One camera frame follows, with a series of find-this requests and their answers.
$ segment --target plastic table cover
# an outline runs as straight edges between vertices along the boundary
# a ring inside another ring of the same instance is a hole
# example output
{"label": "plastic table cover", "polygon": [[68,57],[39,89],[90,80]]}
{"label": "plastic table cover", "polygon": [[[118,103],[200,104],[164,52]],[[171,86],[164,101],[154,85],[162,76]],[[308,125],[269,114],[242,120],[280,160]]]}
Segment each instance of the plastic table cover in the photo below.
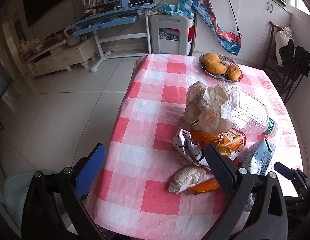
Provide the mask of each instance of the plastic table cover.
{"label": "plastic table cover", "polygon": [[[223,83],[206,74],[198,57],[148,54],[138,59],[111,136],[105,165],[89,192],[86,208],[96,224],[139,239],[201,239],[225,208],[221,190],[191,195],[168,192],[184,166],[171,146],[183,122],[187,89],[197,81],[241,90],[266,105],[278,123],[268,138],[276,151],[268,168],[280,161],[302,169],[296,134],[288,112],[267,75],[240,65],[244,78]],[[247,135],[247,148],[264,136]],[[284,195],[295,196],[290,181],[278,174]],[[245,222],[242,219],[237,230]]]}

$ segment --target tissue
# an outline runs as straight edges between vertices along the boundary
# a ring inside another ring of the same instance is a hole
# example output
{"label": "tissue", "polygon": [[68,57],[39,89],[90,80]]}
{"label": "tissue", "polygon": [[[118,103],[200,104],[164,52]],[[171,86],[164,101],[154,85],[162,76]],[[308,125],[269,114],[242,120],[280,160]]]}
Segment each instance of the tissue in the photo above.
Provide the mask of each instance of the tissue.
{"label": "tissue", "polygon": [[178,194],[206,180],[208,178],[204,168],[195,166],[186,167],[175,174],[175,183],[169,184],[168,191]]}
{"label": "tissue", "polygon": [[194,130],[211,134],[228,132],[234,127],[229,94],[224,86],[206,87],[198,81],[191,85],[186,94],[184,120],[192,124]]}

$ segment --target blue gripper pad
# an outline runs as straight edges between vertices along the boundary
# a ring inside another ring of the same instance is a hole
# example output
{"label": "blue gripper pad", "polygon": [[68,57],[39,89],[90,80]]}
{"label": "blue gripper pad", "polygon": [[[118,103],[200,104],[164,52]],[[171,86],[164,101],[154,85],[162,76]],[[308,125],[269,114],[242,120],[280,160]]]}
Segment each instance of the blue gripper pad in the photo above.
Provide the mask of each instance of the blue gripper pad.
{"label": "blue gripper pad", "polygon": [[105,161],[106,150],[102,144],[98,144],[89,155],[89,160],[76,177],[75,193],[78,198],[87,194],[94,178]]}

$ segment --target drawer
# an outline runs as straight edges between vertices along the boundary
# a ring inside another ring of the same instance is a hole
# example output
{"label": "drawer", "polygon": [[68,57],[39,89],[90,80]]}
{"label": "drawer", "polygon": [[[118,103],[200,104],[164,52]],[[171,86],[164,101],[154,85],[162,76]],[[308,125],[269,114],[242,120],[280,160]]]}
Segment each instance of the drawer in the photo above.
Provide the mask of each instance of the drawer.
{"label": "drawer", "polygon": [[84,59],[80,52],[80,48],[73,49],[53,57],[53,62],[55,62],[56,65],[62,64],[65,66],[84,62],[83,60]]}
{"label": "drawer", "polygon": [[54,69],[54,60],[52,57],[36,62],[32,71],[34,74],[40,74],[46,73],[51,69]]}

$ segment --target table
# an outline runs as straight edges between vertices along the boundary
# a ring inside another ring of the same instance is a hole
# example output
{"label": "table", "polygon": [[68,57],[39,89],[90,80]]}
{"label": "table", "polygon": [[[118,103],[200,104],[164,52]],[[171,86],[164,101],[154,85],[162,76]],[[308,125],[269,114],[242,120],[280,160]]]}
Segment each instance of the table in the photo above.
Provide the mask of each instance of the table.
{"label": "table", "polygon": [[[268,171],[280,161],[302,169],[300,148],[287,110],[266,74],[240,65],[243,80],[233,85],[261,101],[278,123],[269,138],[276,148]],[[140,239],[201,239],[225,208],[221,190],[199,195],[168,192],[183,166],[171,146],[183,122],[185,95],[195,82],[221,83],[207,75],[198,58],[149,54],[140,58],[122,102],[105,166],[99,171],[86,208],[96,224]],[[247,136],[246,149],[263,138]],[[297,195],[278,174],[284,195]]]}

